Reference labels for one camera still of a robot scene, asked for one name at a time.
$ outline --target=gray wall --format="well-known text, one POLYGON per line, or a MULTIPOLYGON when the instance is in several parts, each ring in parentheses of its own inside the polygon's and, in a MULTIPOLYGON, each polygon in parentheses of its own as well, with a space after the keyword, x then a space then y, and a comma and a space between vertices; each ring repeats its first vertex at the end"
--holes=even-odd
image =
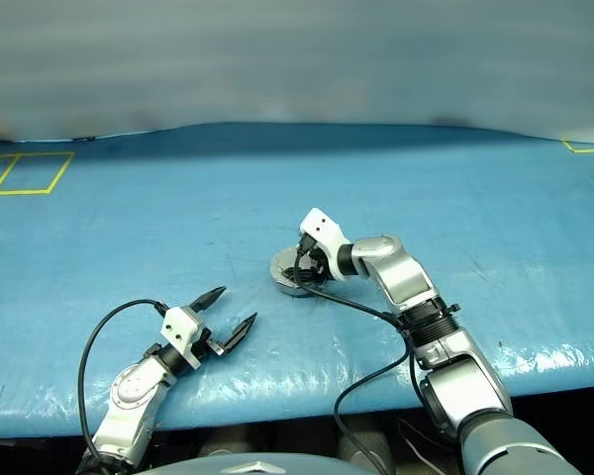
POLYGON ((0 137, 221 121, 594 142, 594 0, 0 0, 0 137))

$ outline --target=blue table surface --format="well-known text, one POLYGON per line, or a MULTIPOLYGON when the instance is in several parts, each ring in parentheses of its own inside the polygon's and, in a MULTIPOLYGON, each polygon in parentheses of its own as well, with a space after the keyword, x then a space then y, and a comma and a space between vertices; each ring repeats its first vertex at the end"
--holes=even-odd
MULTIPOLYGON (((219 285, 217 336, 253 311, 232 354, 179 381, 160 428, 329 414, 339 392, 399 357, 372 316, 273 286, 272 254, 312 206, 350 239, 398 235, 462 306, 459 320, 513 396, 594 385, 594 153, 489 131, 225 124, 98 140, 8 144, 74 151, 53 191, 0 196, 0 437, 79 432, 76 373, 93 327, 136 298, 184 304, 219 285)), ((6 160, 0 160, 0 173, 6 160)), ((39 188, 61 161, 23 158, 0 189, 39 188)), ((384 309, 356 278, 328 290, 384 309)), ((115 375, 156 341, 132 309, 97 339, 86 375, 93 428, 115 375)), ((346 412, 419 403, 407 366, 346 412)))

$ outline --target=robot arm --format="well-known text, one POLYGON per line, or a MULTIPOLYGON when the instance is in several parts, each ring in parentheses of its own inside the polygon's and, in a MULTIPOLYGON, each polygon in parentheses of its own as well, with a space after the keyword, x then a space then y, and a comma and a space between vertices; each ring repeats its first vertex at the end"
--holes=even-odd
POLYGON ((339 225, 316 208, 302 222, 300 234, 300 246, 293 252, 310 256, 313 268, 327 273, 325 277, 360 275, 378 285, 413 344, 419 366, 428 371, 420 382, 423 404, 439 433, 459 441, 467 474, 578 473, 534 428, 513 418, 506 388, 452 315, 459 305, 445 304, 397 237, 351 243, 339 225))
POLYGON ((168 343, 153 344, 138 364, 116 377, 110 389, 108 413, 93 437, 101 460, 86 450, 77 474, 98 473, 102 466, 112 473, 136 471, 148 448, 156 413, 169 389, 189 369, 198 369, 209 350, 222 356, 247 335, 255 314, 242 321, 225 343, 212 340, 211 331, 198 316, 225 289, 214 289, 184 307, 163 306, 160 333, 168 343))

